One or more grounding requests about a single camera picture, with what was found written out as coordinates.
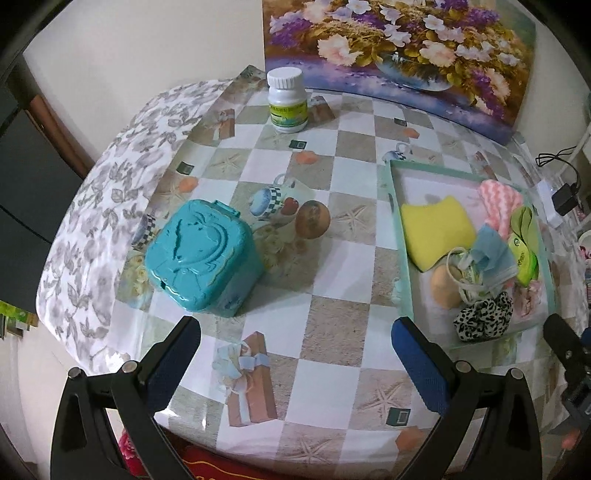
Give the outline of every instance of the screw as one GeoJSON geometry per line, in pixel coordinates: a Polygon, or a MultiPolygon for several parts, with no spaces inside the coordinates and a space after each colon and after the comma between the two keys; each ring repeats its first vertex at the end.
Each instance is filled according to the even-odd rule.
{"type": "Polygon", "coordinates": [[[456,370],[462,372],[463,374],[467,374],[470,370],[472,370],[472,367],[468,362],[460,360],[458,363],[456,363],[456,370]]]}
{"type": "Polygon", "coordinates": [[[138,368],[138,363],[135,360],[128,360],[123,364],[123,366],[121,367],[121,370],[123,371],[124,374],[130,374],[130,373],[135,372],[137,368],[138,368]]]}
{"type": "Polygon", "coordinates": [[[72,367],[68,370],[68,378],[74,380],[76,377],[79,377],[81,373],[82,369],[80,367],[72,367]]]}
{"type": "Polygon", "coordinates": [[[523,372],[518,368],[511,369],[511,376],[516,380],[521,380],[523,378],[523,372]]]}

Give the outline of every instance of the red cloth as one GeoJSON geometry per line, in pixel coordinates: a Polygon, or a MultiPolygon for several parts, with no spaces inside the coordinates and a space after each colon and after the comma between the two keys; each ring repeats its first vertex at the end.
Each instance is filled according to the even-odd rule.
{"type": "MultiPolygon", "coordinates": [[[[184,464],[191,471],[197,480],[289,480],[295,479],[293,476],[279,475],[260,468],[244,465],[243,463],[229,460],[219,455],[208,452],[195,445],[188,444],[184,440],[173,436],[165,431],[167,438],[173,445],[174,450],[183,460],[184,464]]],[[[123,454],[125,463],[129,472],[137,477],[147,477],[142,462],[140,461],[133,443],[127,434],[119,439],[119,449],[123,454]]]]}

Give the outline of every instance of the teal container lid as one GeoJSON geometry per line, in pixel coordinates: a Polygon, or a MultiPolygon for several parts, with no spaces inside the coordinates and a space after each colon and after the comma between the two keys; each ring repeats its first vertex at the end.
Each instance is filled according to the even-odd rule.
{"type": "Polygon", "coordinates": [[[146,252],[152,282],[190,312],[207,309],[240,267],[252,238],[239,217],[222,202],[185,203],[146,252]]]}

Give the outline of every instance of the blue face mask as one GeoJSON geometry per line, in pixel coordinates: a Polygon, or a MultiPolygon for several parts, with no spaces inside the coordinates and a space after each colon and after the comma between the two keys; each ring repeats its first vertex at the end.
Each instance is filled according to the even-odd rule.
{"type": "Polygon", "coordinates": [[[517,275],[517,263],[509,246],[488,225],[483,225],[478,230],[470,254],[462,259],[459,268],[467,267],[472,261],[482,276],[482,285],[490,291],[517,275]]]}

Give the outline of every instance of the flower painting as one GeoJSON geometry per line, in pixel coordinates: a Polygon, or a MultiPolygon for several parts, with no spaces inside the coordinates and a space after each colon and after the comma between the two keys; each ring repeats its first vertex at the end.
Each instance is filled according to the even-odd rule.
{"type": "Polygon", "coordinates": [[[535,25],[507,0],[263,0],[263,16],[267,70],[512,135],[535,25]]]}

